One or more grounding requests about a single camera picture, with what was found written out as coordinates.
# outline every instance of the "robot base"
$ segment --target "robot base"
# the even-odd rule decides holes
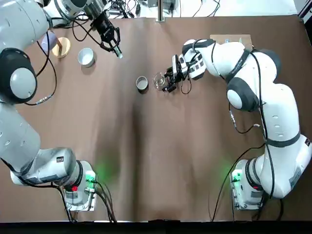
[[[240,176],[242,170],[234,170],[230,174],[230,186],[231,186],[231,193],[233,198],[233,204],[236,210],[258,210],[260,208],[261,196],[257,198],[257,202],[251,204],[249,203],[244,195],[246,193],[243,192],[243,186],[240,180]]]
[[[83,168],[83,175],[78,187],[73,191],[65,191],[66,206],[69,211],[94,211],[96,206],[96,174],[91,165],[86,161],[80,161]]]

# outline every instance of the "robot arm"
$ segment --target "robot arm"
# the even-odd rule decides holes
[[[307,167],[312,145],[300,133],[293,92],[284,84],[274,83],[280,70],[278,56],[268,50],[255,51],[253,55],[261,71],[263,118],[267,127],[265,140],[274,170],[273,196],[283,198]],[[167,72],[171,82],[164,91],[174,90],[175,84],[184,80],[187,74],[193,80],[202,78],[206,69],[225,80],[227,98],[233,107],[249,112],[259,109],[258,66],[250,51],[239,42],[220,45],[212,39],[187,41],[179,59],[173,57],[173,66]],[[236,207],[258,209],[263,191],[270,194],[273,186],[267,148],[258,158],[239,161],[231,179]]]
[[[76,160],[68,148],[40,149],[38,133],[17,113],[14,105],[28,102],[37,90],[35,71],[23,50],[49,28],[69,23],[84,11],[101,36],[101,48],[121,58],[119,29],[103,9],[99,0],[51,0],[44,8],[33,0],[0,3],[0,158],[15,184],[63,186],[70,210],[94,206],[95,198],[88,191],[94,190],[96,175],[88,162]]]

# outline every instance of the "glass cup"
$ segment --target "glass cup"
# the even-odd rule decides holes
[[[155,88],[158,91],[162,91],[162,88],[166,87],[168,84],[166,78],[164,77],[164,75],[161,72],[156,73],[156,75],[154,76],[154,79],[153,79],[153,83],[154,83]]]

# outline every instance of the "brown table surface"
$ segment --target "brown table surface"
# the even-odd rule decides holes
[[[238,134],[228,115],[226,85],[205,74],[192,83],[188,96],[180,91],[157,92],[152,78],[171,66],[188,39],[210,34],[250,34],[256,48],[276,51],[282,72],[276,82],[290,86],[299,109],[301,131],[312,137],[312,50],[303,23],[297,16],[173,18],[113,20],[120,27],[123,59],[101,50],[87,37],[75,41],[71,30],[57,30],[72,43],[63,59],[51,56],[58,75],[58,89],[48,102],[18,110],[41,136],[41,147],[71,147],[77,159],[89,161],[100,181],[111,189],[118,220],[210,220],[221,182],[235,159],[249,147],[262,144],[257,129]],[[78,37],[84,32],[75,28]],[[83,47],[97,55],[95,65],[81,69],[77,55]],[[37,45],[27,49],[34,69],[45,61]],[[135,81],[149,79],[141,95]],[[54,87],[50,65],[38,77],[34,100]],[[260,122],[258,113],[235,111],[240,129]],[[261,155],[263,149],[249,152]],[[53,189],[14,185],[9,169],[0,165],[0,221],[66,220],[60,196]],[[311,220],[311,165],[295,189],[284,199],[283,219]],[[275,219],[278,200],[268,203],[263,219]],[[252,212],[235,212],[237,220]],[[229,184],[216,220],[231,220]],[[96,211],[79,214],[79,220],[107,220],[101,201]]]

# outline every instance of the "white bowl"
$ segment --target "white bowl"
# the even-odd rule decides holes
[[[94,53],[90,48],[83,48],[78,54],[78,62],[83,67],[91,67],[94,63]]]

